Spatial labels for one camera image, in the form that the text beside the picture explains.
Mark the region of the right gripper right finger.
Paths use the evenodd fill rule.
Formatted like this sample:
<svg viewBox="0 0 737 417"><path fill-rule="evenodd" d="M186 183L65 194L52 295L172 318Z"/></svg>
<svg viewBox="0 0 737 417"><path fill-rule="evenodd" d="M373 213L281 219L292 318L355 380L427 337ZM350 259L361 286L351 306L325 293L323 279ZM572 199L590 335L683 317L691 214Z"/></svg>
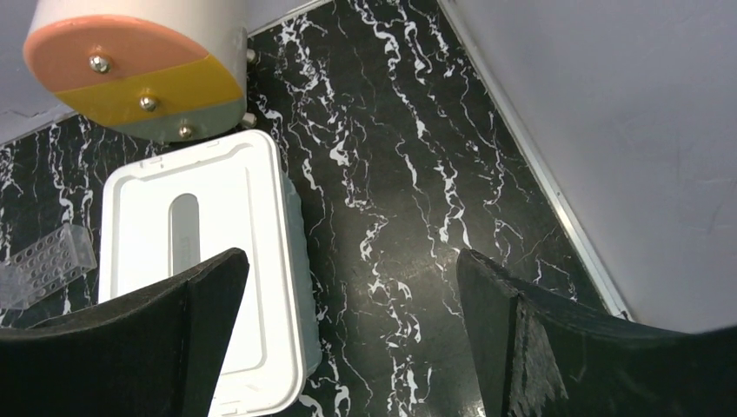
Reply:
<svg viewBox="0 0 737 417"><path fill-rule="evenodd" d="M688 334L583 306L464 249L456 277L490 416L733 416L736 330Z"/></svg>

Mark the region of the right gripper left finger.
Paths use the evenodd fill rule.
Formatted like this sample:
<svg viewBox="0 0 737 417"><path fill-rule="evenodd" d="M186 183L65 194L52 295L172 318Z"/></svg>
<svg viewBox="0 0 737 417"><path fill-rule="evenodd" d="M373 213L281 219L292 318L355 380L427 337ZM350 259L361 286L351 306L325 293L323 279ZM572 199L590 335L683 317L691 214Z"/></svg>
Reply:
<svg viewBox="0 0 737 417"><path fill-rule="evenodd" d="M4 416L205 416L249 273L239 248L134 292L1 332Z"/></svg>

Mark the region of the white bin lid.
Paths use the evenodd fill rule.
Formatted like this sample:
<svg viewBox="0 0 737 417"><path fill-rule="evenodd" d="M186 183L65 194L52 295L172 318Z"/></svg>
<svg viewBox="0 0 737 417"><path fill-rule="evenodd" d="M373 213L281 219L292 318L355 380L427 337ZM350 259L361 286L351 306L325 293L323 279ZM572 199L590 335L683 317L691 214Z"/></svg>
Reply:
<svg viewBox="0 0 737 417"><path fill-rule="evenodd" d="M245 130L130 163L106 181L99 301L229 248L247 254L250 270L210 414L277 414L307 376L274 139Z"/></svg>

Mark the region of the teal plastic bin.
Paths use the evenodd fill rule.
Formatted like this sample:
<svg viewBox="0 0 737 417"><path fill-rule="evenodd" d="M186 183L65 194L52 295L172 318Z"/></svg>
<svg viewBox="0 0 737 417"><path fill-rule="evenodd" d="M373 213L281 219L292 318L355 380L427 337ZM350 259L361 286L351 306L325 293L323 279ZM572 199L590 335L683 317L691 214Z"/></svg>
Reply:
<svg viewBox="0 0 737 417"><path fill-rule="evenodd" d="M302 217L302 200L294 183L286 173L282 173L282 187L293 282L299 308L302 345L305 353L306 376L309 377L322 362L322 346L315 310L308 245Z"/></svg>

